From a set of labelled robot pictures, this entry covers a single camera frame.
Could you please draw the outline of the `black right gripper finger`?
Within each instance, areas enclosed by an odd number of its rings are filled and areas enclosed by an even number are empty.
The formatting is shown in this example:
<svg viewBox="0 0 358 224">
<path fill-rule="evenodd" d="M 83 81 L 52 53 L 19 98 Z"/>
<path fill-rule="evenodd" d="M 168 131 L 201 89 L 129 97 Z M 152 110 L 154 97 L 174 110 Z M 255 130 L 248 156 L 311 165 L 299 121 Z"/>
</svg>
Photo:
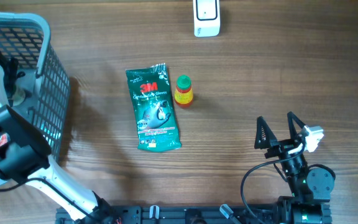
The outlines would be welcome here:
<svg viewBox="0 0 358 224">
<path fill-rule="evenodd" d="M 292 111 L 287 113 L 288 127 L 290 131 L 290 137 L 295 139 L 297 136 L 297 131 L 295 124 L 297 124 L 301 129 L 305 126 L 305 123 L 302 122 Z"/>
<path fill-rule="evenodd" d="M 262 116 L 257 118 L 255 149 L 268 149 L 279 145 L 277 138 Z"/>
</svg>

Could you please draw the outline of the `red sauce bottle green cap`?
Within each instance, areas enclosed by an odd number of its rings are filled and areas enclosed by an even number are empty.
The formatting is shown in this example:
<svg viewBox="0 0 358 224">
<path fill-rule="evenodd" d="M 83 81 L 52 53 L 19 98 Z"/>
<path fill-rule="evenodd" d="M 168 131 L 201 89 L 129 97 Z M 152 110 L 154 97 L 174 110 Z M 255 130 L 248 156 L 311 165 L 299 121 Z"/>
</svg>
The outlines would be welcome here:
<svg viewBox="0 0 358 224">
<path fill-rule="evenodd" d="M 174 93 L 175 103 L 182 108 L 188 108 L 192 104 L 193 98 L 194 94 L 190 77 L 187 75 L 179 76 Z"/>
</svg>

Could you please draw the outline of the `green 3M gloves packet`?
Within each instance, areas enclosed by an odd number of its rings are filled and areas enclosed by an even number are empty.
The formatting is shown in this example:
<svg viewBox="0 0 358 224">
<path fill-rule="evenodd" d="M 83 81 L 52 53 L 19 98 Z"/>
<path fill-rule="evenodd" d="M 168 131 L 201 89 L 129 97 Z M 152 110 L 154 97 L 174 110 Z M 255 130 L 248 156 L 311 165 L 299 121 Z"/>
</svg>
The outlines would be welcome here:
<svg viewBox="0 0 358 224">
<path fill-rule="evenodd" d="M 126 70 L 126 77 L 139 138 L 138 149 L 165 152 L 181 148 L 167 66 L 160 63 Z"/>
</svg>

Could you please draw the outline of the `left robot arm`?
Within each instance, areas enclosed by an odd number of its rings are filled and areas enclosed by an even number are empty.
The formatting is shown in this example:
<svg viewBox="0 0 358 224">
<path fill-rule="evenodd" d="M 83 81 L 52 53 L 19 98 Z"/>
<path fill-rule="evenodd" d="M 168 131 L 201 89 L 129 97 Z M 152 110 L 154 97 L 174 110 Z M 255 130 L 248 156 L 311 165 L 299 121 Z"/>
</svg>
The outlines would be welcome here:
<svg viewBox="0 0 358 224">
<path fill-rule="evenodd" d="M 12 108 L 8 95 L 17 79 L 19 62 L 0 51 L 0 179 L 29 185 L 63 207 L 75 223 L 113 223 L 110 205 L 73 180 L 53 159 L 42 134 Z"/>
</svg>

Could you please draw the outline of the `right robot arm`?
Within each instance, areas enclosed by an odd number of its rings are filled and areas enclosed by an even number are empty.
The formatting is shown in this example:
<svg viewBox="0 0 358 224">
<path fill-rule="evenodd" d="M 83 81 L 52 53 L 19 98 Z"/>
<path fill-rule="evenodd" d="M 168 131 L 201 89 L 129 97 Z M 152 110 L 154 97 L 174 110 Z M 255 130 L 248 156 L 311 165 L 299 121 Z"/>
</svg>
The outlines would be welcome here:
<svg viewBox="0 0 358 224">
<path fill-rule="evenodd" d="M 265 149 L 267 159 L 276 157 L 282 175 L 300 203 L 324 203 L 331 199 L 334 172 L 321 165 L 308 165 L 304 152 L 315 152 L 324 137 L 321 126 L 308 126 L 293 112 L 287 113 L 290 137 L 279 141 L 263 117 L 257 118 L 254 147 Z"/>
</svg>

